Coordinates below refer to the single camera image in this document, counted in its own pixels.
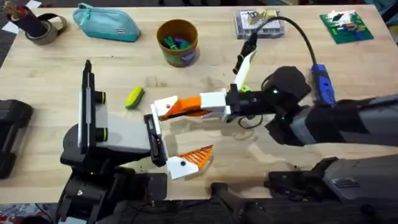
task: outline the tape roll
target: tape roll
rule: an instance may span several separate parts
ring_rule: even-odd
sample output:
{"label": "tape roll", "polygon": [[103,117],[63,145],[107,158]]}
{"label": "tape roll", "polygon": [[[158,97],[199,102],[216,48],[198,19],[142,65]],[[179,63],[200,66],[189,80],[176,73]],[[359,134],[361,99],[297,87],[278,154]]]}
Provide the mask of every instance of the tape roll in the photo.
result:
{"label": "tape roll", "polygon": [[[49,22],[50,19],[55,17],[59,17],[62,22],[62,27],[59,30],[51,22]],[[25,32],[26,38],[37,45],[45,45],[53,42],[67,28],[68,25],[67,20],[64,17],[58,16],[54,13],[45,13],[37,18],[41,20],[43,25],[46,27],[47,32],[39,37],[31,37],[27,32]]]}

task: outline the teal pencil case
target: teal pencil case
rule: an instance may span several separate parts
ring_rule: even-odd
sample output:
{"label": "teal pencil case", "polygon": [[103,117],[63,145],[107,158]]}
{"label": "teal pencil case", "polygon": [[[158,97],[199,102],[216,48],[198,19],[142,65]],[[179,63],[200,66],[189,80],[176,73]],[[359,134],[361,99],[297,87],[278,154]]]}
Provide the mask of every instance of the teal pencil case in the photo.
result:
{"label": "teal pencil case", "polygon": [[134,42],[139,29],[131,17],[120,10],[92,7],[80,3],[73,20],[88,37]]}

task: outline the wooden tabletop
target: wooden tabletop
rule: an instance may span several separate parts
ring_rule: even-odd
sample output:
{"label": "wooden tabletop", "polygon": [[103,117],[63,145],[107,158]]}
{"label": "wooden tabletop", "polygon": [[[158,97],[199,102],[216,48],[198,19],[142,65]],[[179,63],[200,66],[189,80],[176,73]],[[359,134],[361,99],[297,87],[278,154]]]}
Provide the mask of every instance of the wooden tabletop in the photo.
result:
{"label": "wooden tabletop", "polygon": [[[374,6],[277,7],[307,34],[319,63],[326,65],[338,99],[367,98],[396,93],[398,48]],[[108,96],[111,113],[142,121],[156,99],[181,98],[226,87],[234,80],[232,68],[243,41],[236,40],[234,11],[238,7],[124,8],[142,35],[135,43],[87,37],[74,23],[74,9],[38,9],[69,21],[69,28],[54,43],[36,46],[20,32],[0,69],[0,97],[32,105],[34,115],[21,142],[11,177],[0,181],[0,203],[56,202],[71,168],[60,163],[62,140],[78,119],[78,92],[85,60],[90,59],[96,88]],[[332,9],[355,9],[374,40],[336,45],[319,18]],[[186,19],[197,27],[200,57],[187,68],[171,67],[157,45],[161,23]],[[259,40],[258,54],[247,78],[254,90],[266,76],[283,65],[294,65],[306,76],[310,55],[299,33],[287,24],[279,39]],[[146,95],[138,110],[126,111],[124,101],[135,86]],[[169,179],[168,199],[207,198],[212,182],[231,184],[246,197],[269,197],[262,186],[272,170],[312,168],[324,157],[362,158],[394,154],[397,148],[355,144],[319,144],[306,147],[278,145],[264,127],[244,130],[236,123],[222,124],[199,118],[164,121],[162,131],[169,154],[176,155],[214,144],[207,168],[185,179]],[[165,172],[150,159],[128,164],[138,171]]]}

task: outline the orange gripper pad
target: orange gripper pad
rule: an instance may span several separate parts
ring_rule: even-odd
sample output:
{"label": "orange gripper pad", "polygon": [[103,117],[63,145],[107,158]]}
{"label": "orange gripper pad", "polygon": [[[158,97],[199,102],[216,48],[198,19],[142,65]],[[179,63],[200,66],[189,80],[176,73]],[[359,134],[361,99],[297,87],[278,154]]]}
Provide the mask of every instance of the orange gripper pad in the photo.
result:
{"label": "orange gripper pad", "polygon": [[[191,97],[191,98],[184,99],[184,100],[178,99],[177,102],[175,102],[174,105],[171,106],[171,108],[169,109],[167,114],[164,116],[161,116],[160,118],[163,121],[165,121],[172,114],[179,114],[179,113],[184,113],[184,112],[193,111],[193,110],[201,110],[200,105],[201,105],[200,96],[195,96],[195,97]],[[196,113],[189,113],[186,116],[202,116],[202,115],[205,115],[208,113],[210,113],[210,111],[202,110],[202,111],[198,111]]]}
{"label": "orange gripper pad", "polygon": [[212,150],[213,145],[210,145],[192,152],[178,155],[178,157],[197,165],[200,169],[206,164],[207,160],[210,158]]}

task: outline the cup of markers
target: cup of markers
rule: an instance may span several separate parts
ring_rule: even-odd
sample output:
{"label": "cup of markers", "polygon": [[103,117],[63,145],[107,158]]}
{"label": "cup of markers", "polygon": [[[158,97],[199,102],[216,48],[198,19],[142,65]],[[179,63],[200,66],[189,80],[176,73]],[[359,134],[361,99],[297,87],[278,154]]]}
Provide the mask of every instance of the cup of markers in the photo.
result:
{"label": "cup of markers", "polygon": [[157,41],[166,61],[174,67],[186,67],[198,57],[198,32],[194,25],[173,19],[157,30]]}

